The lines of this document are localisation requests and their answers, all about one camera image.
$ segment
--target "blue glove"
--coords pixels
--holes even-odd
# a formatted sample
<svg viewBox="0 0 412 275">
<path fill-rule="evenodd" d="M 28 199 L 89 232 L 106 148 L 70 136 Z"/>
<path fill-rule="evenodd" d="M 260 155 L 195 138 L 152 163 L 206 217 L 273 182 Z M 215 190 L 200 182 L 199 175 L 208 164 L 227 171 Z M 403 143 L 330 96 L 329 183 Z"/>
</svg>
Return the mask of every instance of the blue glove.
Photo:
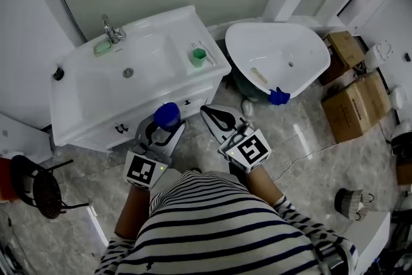
<svg viewBox="0 0 412 275">
<path fill-rule="evenodd" d="M 275 106 L 280 104 L 286 104 L 290 99 L 290 93 L 282 92 L 280 88 L 276 88 L 276 91 L 270 90 L 268 101 Z"/>
</svg>

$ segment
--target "brown cardboard box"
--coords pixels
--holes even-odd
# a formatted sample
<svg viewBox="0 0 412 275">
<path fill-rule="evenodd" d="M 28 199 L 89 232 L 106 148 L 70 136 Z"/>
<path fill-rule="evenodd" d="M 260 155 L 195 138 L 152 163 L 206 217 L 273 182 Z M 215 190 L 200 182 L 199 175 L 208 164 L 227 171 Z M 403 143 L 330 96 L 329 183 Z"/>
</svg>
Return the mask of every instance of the brown cardboard box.
<svg viewBox="0 0 412 275">
<path fill-rule="evenodd" d="M 397 178 L 398 178 L 398 185 L 412 184 L 412 160 L 398 158 Z"/>
<path fill-rule="evenodd" d="M 362 62 L 365 58 L 361 47 L 349 32 L 329 33 L 324 39 L 330 54 L 330 66 L 319 80 L 326 85 Z"/>
<path fill-rule="evenodd" d="M 377 72 L 359 77 L 322 106 L 337 142 L 360 137 L 391 109 Z"/>
</svg>

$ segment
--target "sink drain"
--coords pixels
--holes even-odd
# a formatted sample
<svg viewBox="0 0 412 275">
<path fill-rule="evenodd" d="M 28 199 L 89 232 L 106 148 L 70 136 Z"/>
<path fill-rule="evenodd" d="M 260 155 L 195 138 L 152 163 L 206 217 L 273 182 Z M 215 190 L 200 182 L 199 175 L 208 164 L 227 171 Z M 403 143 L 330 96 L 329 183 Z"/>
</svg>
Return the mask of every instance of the sink drain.
<svg viewBox="0 0 412 275">
<path fill-rule="evenodd" d="M 132 68 L 127 68 L 123 71 L 123 77 L 124 78 L 130 78 L 131 76 L 133 76 L 134 71 Z"/>
</svg>

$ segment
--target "striped sleeve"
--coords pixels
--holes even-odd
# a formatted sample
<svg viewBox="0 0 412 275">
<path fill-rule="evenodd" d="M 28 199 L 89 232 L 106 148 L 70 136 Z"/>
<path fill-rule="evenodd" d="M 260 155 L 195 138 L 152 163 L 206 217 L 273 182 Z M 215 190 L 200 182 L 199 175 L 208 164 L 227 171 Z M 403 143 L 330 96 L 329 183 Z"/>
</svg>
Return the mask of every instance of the striped sleeve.
<svg viewBox="0 0 412 275">
<path fill-rule="evenodd" d="M 349 274 L 354 273 L 358 253 L 356 247 L 350 241 L 339 236 L 335 231 L 326 228 L 322 223 L 317 223 L 311 218 L 301 215 L 285 195 L 274 204 L 274 209 L 285 221 L 309 237 L 316 251 L 318 253 L 319 251 L 323 252 L 323 258 L 331 257 L 334 253 L 337 253 L 332 247 L 338 245 L 344 251 L 348 260 Z"/>
<path fill-rule="evenodd" d="M 115 236 L 109 242 L 109 246 L 103 254 L 102 259 L 100 259 L 100 264 L 95 271 L 95 274 L 112 274 L 114 275 L 117 271 L 119 263 L 133 250 L 135 246 L 134 240 L 126 240 L 119 236 Z"/>
</svg>

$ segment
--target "striped shirt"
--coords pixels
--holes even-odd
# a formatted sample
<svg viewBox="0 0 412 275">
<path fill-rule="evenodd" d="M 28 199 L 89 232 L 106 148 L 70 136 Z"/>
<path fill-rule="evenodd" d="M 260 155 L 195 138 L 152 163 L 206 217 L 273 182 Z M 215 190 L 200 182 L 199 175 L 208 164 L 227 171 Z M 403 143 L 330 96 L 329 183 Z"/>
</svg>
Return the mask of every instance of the striped shirt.
<svg viewBox="0 0 412 275">
<path fill-rule="evenodd" d="M 346 239 L 300 215 L 282 197 L 273 207 L 237 182 L 184 173 L 151 201 L 136 241 L 113 238 L 95 274 L 321 274 L 318 248 Z"/>
</svg>

